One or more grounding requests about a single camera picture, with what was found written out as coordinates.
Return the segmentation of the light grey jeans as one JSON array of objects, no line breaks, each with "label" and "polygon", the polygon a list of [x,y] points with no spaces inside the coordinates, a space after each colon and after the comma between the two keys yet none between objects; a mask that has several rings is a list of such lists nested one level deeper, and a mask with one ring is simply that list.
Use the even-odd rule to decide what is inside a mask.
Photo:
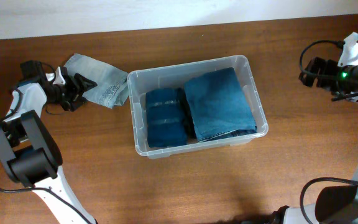
[{"label": "light grey jeans", "polygon": [[122,106],[129,97],[128,73],[119,68],[82,54],[71,56],[64,67],[71,76],[79,73],[97,83],[96,87],[83,93],[90,102],[113,109]]}]

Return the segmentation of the black garment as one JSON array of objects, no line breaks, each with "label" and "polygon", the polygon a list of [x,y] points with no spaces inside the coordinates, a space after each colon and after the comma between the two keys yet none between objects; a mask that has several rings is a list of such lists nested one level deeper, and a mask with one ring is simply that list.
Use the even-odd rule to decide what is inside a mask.
[{"label": "black garment", "polygon": [[185,117],[183,120],[185,131],[189,138],[196,139],[196,133],[195,133],[193,119],[191,116],[190,106],[187,102],[185,91],[182,88],[178,89],[178,100],[180,102],[180,106]]}]

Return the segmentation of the dark teal garment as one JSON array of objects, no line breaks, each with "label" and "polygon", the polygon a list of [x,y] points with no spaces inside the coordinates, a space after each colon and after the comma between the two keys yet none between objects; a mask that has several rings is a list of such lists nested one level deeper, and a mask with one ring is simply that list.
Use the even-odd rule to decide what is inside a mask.
[{"label": "dark teal garment", "polygon": [[187,143],[183,124],[186,117],[181,108],[180,93],[178,88],[161,88],[146,93],[149,147],[177,147]]}]

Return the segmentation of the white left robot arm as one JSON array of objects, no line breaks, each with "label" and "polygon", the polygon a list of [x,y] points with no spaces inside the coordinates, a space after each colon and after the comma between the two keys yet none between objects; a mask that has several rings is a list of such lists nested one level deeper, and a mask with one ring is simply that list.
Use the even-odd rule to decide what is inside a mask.
[{"label": "white left robot arm", "polygon": [[12,103],[0,119],[0,162],[7,176],[22,184],[18,193],[35,193],[59,223],[96,223],[69,186],[62,154],[40,117],[44,106],[60,105],[75,111],[86,103],[83,93],[96,82],[66,67],[47,73],[46,63],[21,63],[23,78],[12,90]]}]

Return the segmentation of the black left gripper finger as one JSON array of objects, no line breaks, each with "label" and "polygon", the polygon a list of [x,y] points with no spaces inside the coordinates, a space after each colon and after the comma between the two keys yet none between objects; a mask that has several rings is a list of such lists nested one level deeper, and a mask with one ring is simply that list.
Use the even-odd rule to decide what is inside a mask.
[{"label": "black left gripper finger", "polygon": [[69,102],[69,110],[75,111],[86,103],[86,98],[79,96],[76,100]]},{"label": "black left gripper finger", "polygon": [[98,86],[96,82],[80,75],[79,73],[74,75],[74,80],[78,87],[78,93],[84,93]]}]

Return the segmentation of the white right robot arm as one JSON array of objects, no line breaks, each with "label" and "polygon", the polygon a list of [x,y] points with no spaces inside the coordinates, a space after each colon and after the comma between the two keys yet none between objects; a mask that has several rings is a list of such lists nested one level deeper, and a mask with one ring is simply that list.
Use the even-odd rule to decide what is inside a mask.
[{"label": "white right robot arm", "polygon": [[[358,103],[358,34],[331,44],[341,49],[338,60],[315,57],[300,64],[299,80],[307,87],[329,91],[332,101]],[[283,206],[270,216],[270,223],[358,223],[358,146],[341,143],[335,162],[351,157],[354,173],[347,179],[318,177],[302,188],[298,207]]]}]

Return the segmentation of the blue jeans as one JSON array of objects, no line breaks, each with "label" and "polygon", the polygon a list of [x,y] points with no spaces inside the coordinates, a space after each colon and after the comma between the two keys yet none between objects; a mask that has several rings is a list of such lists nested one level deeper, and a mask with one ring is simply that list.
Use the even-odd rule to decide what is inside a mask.
[{"label": "blue jeans", "polygon": [[234,68],[192,78],[184,84],[197,141],[205,142],[257,132]]}]

